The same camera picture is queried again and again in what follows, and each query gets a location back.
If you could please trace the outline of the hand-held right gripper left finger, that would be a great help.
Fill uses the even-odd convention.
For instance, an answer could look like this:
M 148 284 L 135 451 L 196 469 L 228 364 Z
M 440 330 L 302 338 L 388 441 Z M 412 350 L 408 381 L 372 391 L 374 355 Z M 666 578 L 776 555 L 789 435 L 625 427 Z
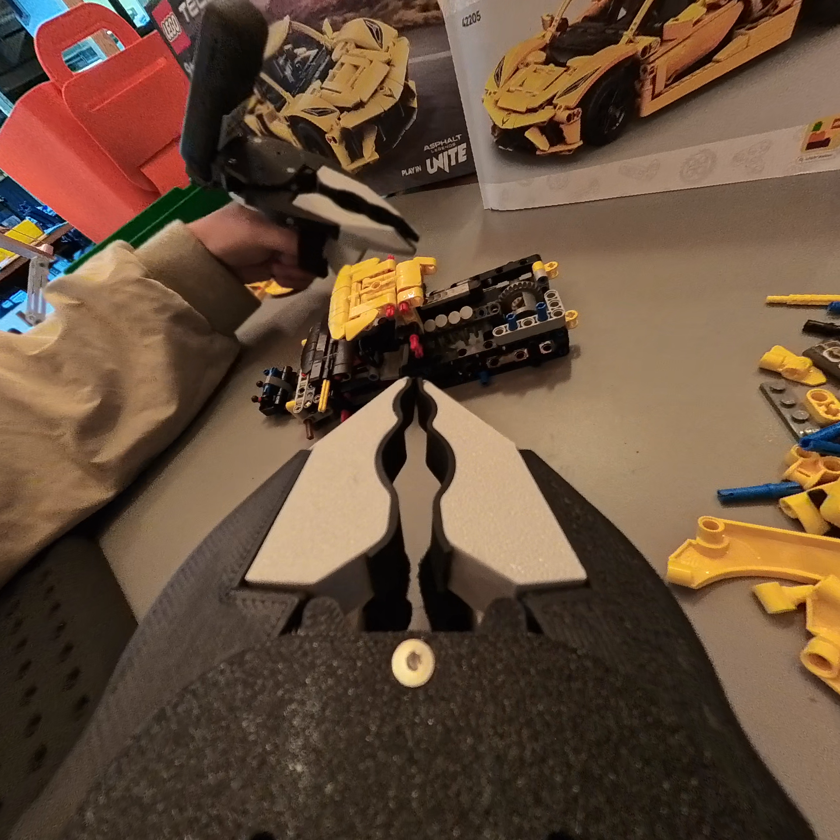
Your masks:
M 411 564 L 394 480 L 413 418 L 404 377 L 311 446 L 245 583 L 331 598 L 368 631 L 406 630 Z

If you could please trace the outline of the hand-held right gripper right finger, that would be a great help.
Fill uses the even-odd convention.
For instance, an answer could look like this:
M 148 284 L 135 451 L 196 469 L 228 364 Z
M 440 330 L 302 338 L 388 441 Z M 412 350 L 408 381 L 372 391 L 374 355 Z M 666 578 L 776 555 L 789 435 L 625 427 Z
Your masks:
M 420 380 L 418 422 L 439 486 L 418 583 L 430 627 L 469 631 L 500 599 L 585 585 L 585 568 L 518 447 Z

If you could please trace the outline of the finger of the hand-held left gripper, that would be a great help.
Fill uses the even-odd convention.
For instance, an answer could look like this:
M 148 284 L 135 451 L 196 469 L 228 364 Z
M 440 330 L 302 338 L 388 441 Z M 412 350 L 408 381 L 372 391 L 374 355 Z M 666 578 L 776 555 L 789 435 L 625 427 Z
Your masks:
M 400 228 L 404 225 L 404 218 L 388 202 L 353 177 L 327 165 L 321 165 L 315 171 L 315 179 L 317 192 L 342 210 L 390 228 Z
M 349 189 L 295 192 L 290 218 L 298 230 L 299 261 L 329 261 L 330 250 L 369 249 L 412 255 L 419 234 L 377 195 Z

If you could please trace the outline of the yellow brick hood panel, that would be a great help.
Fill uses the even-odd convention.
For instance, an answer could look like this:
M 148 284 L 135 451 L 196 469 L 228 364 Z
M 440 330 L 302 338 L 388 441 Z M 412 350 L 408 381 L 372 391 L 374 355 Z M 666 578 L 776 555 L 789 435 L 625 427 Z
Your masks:
M 435 257 L 372 257 L 340 269 L 329 303 L 328 328 L 333 340 L 356 340 L 384 319 L 398 328 L 421 333 L 419 313 L 425 304 L 425 278 L 437 271 Z

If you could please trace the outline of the black brick car chassis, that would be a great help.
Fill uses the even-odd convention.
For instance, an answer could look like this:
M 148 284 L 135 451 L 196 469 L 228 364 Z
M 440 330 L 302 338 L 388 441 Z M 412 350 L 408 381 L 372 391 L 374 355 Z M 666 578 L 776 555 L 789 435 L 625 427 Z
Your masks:
M 252 403 L 265 417 L 296 418 L 311 438 L 315 427 L 348 419 L 404 377 L 447 389 L 561 359 L 579 316 L 553 286 L 559 274 L 557 261 L 530 255 L 435 290 L 427 276 L 422 332 L 382 319 L 353 341 L 334 340 L 328 307 L 302 341 L 299 362 L 262 371 Z

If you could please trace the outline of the pile of bricks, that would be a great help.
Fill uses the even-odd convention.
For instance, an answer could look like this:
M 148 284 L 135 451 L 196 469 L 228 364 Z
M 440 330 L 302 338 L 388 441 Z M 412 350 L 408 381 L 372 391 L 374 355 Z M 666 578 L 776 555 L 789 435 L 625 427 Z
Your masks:
M 802 353 L 774 345 L 759 361 L 771 378 L 763 398 L 791 433 L 780 480 L 717 490 L 722 506 L 773 502 L 794 529 L 705 516 L 673 552 L 667 581 L 693 591 L 730 579 L 759 582 L 754 598 L 770 615 L 803 613 L 802 666 L 839 691 L 839 323 L 838 296 L 769 296 L 770 307 L 824 308 L 802 326 L 815 342 Z

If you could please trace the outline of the person's left forearm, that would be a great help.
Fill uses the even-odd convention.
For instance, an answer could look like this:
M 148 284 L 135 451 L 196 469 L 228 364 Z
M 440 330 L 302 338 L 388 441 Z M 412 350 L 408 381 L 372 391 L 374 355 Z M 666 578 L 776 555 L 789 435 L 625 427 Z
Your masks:
M 1 339 L 1 581 L 108 504 L 201 410 L 257 298 L 173 222 L 52 281 Z

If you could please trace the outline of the grey desk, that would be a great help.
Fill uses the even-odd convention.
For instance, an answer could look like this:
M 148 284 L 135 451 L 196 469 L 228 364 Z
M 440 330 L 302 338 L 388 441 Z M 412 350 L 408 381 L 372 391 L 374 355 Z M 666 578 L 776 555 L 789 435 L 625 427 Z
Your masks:
M 566 360 L 451 395 L 536 452 L 663 574 L 704 515 L 781 528 L 776 506 L 722 509 L 717 489 L 778 478 L 788 429 L 760 393 L 760 356 L 801 352 L 809 314 L 769 295 L 838 290 L 838 173 L 494 213 L 478 185 L 394 205 L 456 280 L 539 252 L 560 263 L 580 313 Z M 187 554 L 304 444 L 260 417 L 260 369 L 297 357 L 328 284 L 268 301 L 239 331 L 243 354 L 189 430 L 103 514 L 100 544 L 134 614 Z

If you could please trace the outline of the person's left hand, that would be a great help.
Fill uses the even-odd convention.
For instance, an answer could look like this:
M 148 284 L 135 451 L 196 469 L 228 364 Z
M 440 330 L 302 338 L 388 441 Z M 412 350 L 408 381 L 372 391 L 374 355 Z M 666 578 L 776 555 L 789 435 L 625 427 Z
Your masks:
M 316 279 L 301 267 L 298 231 L 240 203 L 228 203 L 187 228 L 246 285 L 273 280 L 280 287 L 303 291 Z

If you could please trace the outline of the dark toy car box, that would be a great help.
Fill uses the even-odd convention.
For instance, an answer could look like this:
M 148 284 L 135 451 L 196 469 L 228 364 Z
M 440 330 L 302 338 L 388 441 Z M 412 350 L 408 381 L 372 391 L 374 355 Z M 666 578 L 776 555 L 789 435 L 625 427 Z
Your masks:
M 191 81 L 210 2 L 148 2 Z M 251 2 L 268 39 L 247 130 L 319 154 L 382 196 L 475 165 L 438 2 Z

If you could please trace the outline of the red Lego storage case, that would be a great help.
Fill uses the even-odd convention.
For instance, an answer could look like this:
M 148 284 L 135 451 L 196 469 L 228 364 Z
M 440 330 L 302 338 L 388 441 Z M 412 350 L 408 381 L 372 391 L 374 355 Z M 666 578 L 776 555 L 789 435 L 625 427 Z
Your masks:
M 43 23 L 47 82 L 1 132 L 4 173 L 99 243 L 190 182 L 180 152 L 188 80 L 162 36 L 79 3 Z

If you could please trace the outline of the green plastic bin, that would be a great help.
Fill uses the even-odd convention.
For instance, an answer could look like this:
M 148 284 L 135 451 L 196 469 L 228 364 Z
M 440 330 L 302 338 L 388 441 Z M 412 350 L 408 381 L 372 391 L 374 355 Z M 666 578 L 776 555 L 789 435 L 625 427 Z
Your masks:
M 145 208 L 138 216 L 78 257 L 68 266 L 66 273 L 78 271 L 90 258 L 115 242 L 122 241 L 133 248 L 138 248 L 168 224 L 174 221 L 189 224 L 215 212 L 231 201 L 231 196 L 222 190 L 200 185 L 175 187 Z

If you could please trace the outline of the instruction booklet with car picture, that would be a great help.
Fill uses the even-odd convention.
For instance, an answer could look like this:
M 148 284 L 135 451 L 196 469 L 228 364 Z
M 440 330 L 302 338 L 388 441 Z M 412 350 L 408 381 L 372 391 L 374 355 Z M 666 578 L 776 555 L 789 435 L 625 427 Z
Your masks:
M 838 170 L 838 1 L 439 6 L 487 209 Z

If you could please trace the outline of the black perforated chair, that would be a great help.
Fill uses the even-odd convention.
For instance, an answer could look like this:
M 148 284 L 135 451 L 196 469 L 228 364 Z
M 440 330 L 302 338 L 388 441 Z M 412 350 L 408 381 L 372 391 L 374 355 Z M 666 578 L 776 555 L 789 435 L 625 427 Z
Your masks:
M 57 540 L 2 588 L 2 838 L 75 746 L 136 627 L 84 532 Z

